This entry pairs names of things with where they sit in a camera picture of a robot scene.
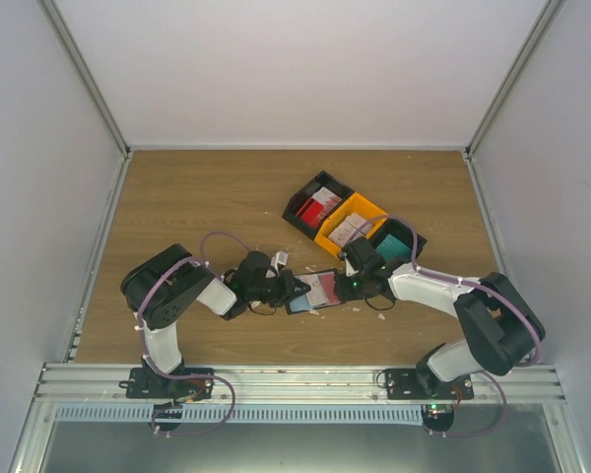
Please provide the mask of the white pink VIP card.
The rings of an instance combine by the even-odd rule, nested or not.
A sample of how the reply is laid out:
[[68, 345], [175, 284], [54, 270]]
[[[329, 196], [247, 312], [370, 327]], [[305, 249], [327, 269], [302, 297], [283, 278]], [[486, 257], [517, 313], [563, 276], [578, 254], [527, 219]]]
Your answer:
[[303, 281], [310, 287], [306, 298], [312, 307], [326, 305], [327, 300], [319, 282], [319, 276], [315, 274], [306, 275]]

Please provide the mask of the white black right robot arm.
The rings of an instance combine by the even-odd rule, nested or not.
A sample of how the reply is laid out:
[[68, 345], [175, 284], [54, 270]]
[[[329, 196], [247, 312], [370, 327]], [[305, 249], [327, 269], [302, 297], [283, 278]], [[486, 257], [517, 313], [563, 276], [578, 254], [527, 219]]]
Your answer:
[[503, 376], [538, 362], [546, 330], [510, 280], [492, 272], [485, 278], [464, 278], [427, 270], [412, 258], [385, 260], [364, 237], [340, 252], [346, 273], [336, 283], [341, 302], [382, 296], [425, 305], [456, 318], [463, 338], [431, 350], [416, 364], [418, 391], [437, 399], [452, 381], [476, 372]]

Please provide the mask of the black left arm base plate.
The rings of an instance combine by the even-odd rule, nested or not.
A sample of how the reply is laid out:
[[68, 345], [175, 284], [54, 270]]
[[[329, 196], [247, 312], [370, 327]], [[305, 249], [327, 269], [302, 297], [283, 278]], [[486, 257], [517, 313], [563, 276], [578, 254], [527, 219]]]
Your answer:
[[128, 378], [118, 382], [118, 387], [129, 399], [156, 399], [164, 401], [186, 402], [210, 399], [213, 381], [198, 378], [198, 375], [213, 375], [208, 368], [177, 368], [173, 375], [194, 376], [194, 379], [170, 379], [156, 374], [147, 365], [130, 370]]

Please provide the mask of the white red april card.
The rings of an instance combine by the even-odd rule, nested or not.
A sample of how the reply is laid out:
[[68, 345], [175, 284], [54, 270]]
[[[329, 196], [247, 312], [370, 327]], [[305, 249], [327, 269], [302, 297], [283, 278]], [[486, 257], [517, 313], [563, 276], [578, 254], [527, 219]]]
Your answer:
[[339, 299], [335, 293], [336, 278], [334, 272], [327, 272], [319, 275], [319, 282], [323, 290], [327, 304], [334, 305], [339, 303]]

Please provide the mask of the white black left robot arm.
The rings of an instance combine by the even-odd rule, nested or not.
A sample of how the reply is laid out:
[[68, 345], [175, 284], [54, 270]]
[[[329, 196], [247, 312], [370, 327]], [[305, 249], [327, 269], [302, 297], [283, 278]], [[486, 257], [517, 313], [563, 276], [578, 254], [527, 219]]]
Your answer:
[[248, 252], [236, 268], [220, 276], [179, 243], [133, 269], [120, 285], [135, 315], [143, 360], [152, 370], [149, 385], [162, 398], [182, 389], [176, 322], [193, 304], [231, 320], [254, 302], [277, 308], [310, 290], [292, 271], [276, 268], [263, 252]]

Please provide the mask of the black leather card holder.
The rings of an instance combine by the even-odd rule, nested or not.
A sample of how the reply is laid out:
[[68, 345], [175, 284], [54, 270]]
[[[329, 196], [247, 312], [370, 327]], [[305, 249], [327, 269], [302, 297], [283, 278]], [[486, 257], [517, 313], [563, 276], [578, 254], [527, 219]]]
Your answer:
[[310, 289], [286, 305], [287, 314], [292, 315], [302, 312], [318, 311], [323, 308], [342, 304], [335, 290], [338, 279], [336, 269], [301, 274], [295, 277], [308, 285]]

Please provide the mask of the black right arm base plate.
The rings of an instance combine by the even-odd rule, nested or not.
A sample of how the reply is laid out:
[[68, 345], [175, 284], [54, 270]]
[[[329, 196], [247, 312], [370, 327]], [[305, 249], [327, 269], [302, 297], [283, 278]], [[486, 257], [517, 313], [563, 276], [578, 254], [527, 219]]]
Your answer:
[[415, 368], [388, 368], [378, 372], [374, 382], [386, 391], [389, 400], [456, 401], [475, 397], [468, 375], [440, 381], [436, 377], [423, 379]]

